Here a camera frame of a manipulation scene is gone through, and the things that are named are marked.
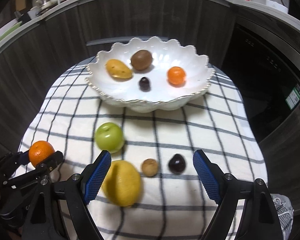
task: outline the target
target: white container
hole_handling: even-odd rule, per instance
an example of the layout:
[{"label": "white container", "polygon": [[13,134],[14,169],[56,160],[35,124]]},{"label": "white container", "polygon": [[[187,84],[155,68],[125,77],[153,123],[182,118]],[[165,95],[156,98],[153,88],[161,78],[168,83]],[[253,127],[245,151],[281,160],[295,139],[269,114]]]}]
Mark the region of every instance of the white container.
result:
[{"label": "white container", "polygon": [[275,9],[279,10],[279,11],[282,11],[284,13],[288,13],[288,8],[287,7],[285,7],[284,5],[282,5],[280,3],[271,1],[271,0],[266,0],[266,6],[270,6],[272,8],[275,8]]},{"label": "white container", "polygon": [[28,11],[28,15],[30,16],[30,19],[34,19],[37,17],[37,12],[39,12],[40,9],[37,6],[34,6]]},{"label": "white container", "polygon": [[[132,69],[130,58],[141,49],[152,53],[153,62],[148,69],[133,70],[133,77],[129,80],[118,81],[109,75],[105,67],[108,60],[121,60]],[[140,113],[156,109],[175,110],[206,93],[209,80],[215,73],[213,68],[208,68],[208,62],[208,56],[197,55],[194,46],[182,47],[177,40],[164,42],[158,37],[151,37],[142,41],[133,38],[128,44],[116,42],[110,51],[98,52],[97,62],[87,66],[90,76],[85,81],[102,100],[113,106],[128,107]],[[186,82],[180,87],[167,81],[167,71],[173,66],[179,66],[186,72]],[[142,77],[150,80],[148,92],[139,89]]]}]

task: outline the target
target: table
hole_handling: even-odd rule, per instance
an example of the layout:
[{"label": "table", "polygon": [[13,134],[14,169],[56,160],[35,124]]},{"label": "table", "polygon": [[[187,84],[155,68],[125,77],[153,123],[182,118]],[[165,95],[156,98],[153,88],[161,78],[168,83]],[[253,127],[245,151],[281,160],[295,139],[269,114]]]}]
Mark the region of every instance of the table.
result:
[{"label": "table", "polygon": [[[266,165],[251,132],[241,96],[222,71],[216,69],[208,92],[181,109],[156,110],[140,114],[102,102],[84,81],[89,58],[71,67],[53,84],[40,112],[26,131],[20,150],[29,149],[38,140],[49,141],[64,153],[64,163],[51,173],[53,180],[66,180],[80,173],[100,153],[93,142],[97,127],[114,122],[122,127],[126,144],[112,160],[124,159],[139,171],[141,163],[154,158],[160,172],[154,178],[143,174],[144,192],[131,208],[112,205],[102,190],[89,211],[102,236],[107,239],[198,239],[209,224],[216,204],[208,198],[192,165],[195,150],[203,149],[224,173],[237,179],[267,182]],[[181,175],[168,169],[170,158],[185,157],[186,170]],[[32,170],[20,167],[17,175]],[[239,201],[229,239],[234,239],[242,215]],[[76,234],[65,203],[62,210],[71,239]]]}]

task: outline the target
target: mandarin orange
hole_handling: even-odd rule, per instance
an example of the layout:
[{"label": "mandarin orange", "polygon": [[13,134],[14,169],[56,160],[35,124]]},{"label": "mandarin orange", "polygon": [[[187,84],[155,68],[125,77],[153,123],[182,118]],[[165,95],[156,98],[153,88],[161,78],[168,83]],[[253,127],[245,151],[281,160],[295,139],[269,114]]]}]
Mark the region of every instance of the mandarin orange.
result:
[{"label": "mandarin orange", "polygon": [[55,152],[52,145],[46,141],[37,141],[29,149],[29,160],[34,167]]},{"label": "mandarin orange", "polygon": [[167,72],[168,81],[173,85],[181,85],[186,80],[186,73],[181,67],[172,67]]}]

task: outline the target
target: scalloped bowl rim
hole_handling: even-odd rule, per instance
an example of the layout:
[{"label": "scalloped bowl rim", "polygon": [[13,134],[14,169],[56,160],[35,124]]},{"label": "scalloped bowl rim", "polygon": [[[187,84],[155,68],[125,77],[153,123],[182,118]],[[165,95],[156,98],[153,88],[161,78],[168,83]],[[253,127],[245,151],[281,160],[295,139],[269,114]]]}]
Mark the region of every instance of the scalloped bowl rim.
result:
[{"label": "scalloped bowl rim", "polygon": [[[167,43],[168,41],[176,41],[177,44],[178,44],[180,47],[182,47],[182,48],[191,47],[191,48],[194,50],[195,56],[199,56],[199,55],[197,54],[197,51],[196,51],[195,46],[193,46],[193,45],[181,46],[180,42],[179,42],[178,40],[176,40],[176,39],[170,39],[170,40],[168,40],[168,41],[162,41],[159,37],[153,36],[153,37],[149,38],[149,39],[146,40],[146,41],[149,41],[150,39],[157,39],[157,40],[159,40],[159,41],[162,42],[162,43]],[[126,46],[126,45],[130,44],[133,40],[139,40],[139,41],[141,41],[141,42],[146,42],[146,41],[143,41],[142,39],[140,39],[140,38],[138,38],[138,37],[132,38],[127,44],[123,44],[123,43],[121,43],[121,42],[115,42],[114,44],[112,44],[111,49],[110,49],[109,51],[101,50],[101,51],[99,51],[99,52],[97,53],[97,56],[96,56],[96,62],[95,62],[95,63],[89,63],[89,64],[86,66],[86,69],[87,69],[87,71],[88,71],[88,73],[89,73],[89,76],[86,77],[84,80],[85,80],[85,82],[86,82],[90,87],[92,87],[94,90],[96,90],[100,95],[106,96],[108,99],[111,99],[111,100],[116,101],[116,102],[121,102],[121,103],[129,103],[129,104],[130,104],[130,103],[133,103],[133,104],[135,104],[135,103],[146,103],[146,104],[151,104],[151,105],[158,105],[158,104],[166,104],[166,103],[175,102],[175,101],[178,101],[178,100],[180,100],[180,99],[182,99],[182,98],[191,98],[191,97],[193,97],[193,96],[195,96],[195,95],[200,95],[200,94],[202,94],[202,92],[204,92],[205,90],[207,90],[207,88],[211,85],[211,83],[209,82],[209,80],[213,77],[213,75],[214,75],[214,73],[216,72],[216,70],[215,70],[214,68],[209,68],[209,67],[208,67],[209,57],[208,57],[207,55],[205,55],[205,56],[207,57],[207,60],[206,60],[206,63],[204,64],[204,67],[205,67],[205,68],[212,69],[212,71],[211,71],[210,76],[205,80],[206,83],[207,83],[207,85],[206,85],[203,89],[199,90],[198,92],[194,92],[194,93],[191,93],[191,94],[189,94],[189,95],[184,95],[184,96],[181,96],[181,97],[178,97],[178,98],[174,98],[174,99],[169,100],[169,101],[157,101],[157,102],[152,102],[152,101],[143,100],[143,99],[124,100],[124,99],[114,98],[113,96],[108,95],[107,93],[104,93],[99,87],[95,86],[94,84],[92,84],[92,83],[90,82],[89,77],[92,77],[92,76],[93,76],[93,73],[92,73],[92,71],[91,71],[91,69],[90,69],[90,65],[95,65],[95,64],[98,63],[98,61],[99,61],[99,54],[100,54],[101,52],[110,52],[110,51],[113,50],[113,48],[114,48],[114,46],[115,46],[116,44],[122,44],[123,46]]]}]

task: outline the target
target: green apple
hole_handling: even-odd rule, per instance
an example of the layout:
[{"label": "green apple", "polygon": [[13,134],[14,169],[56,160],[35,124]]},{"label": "green apple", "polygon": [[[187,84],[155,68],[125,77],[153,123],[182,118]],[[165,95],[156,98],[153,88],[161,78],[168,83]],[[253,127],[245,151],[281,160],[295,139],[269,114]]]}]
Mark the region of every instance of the green apple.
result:
[{"label": "green apple", "polygon": [[116,153],[124,145],[121,128],[112,122],[100,125],[94,134],[94,140],[100,150],[107,150],[110,153]]}]

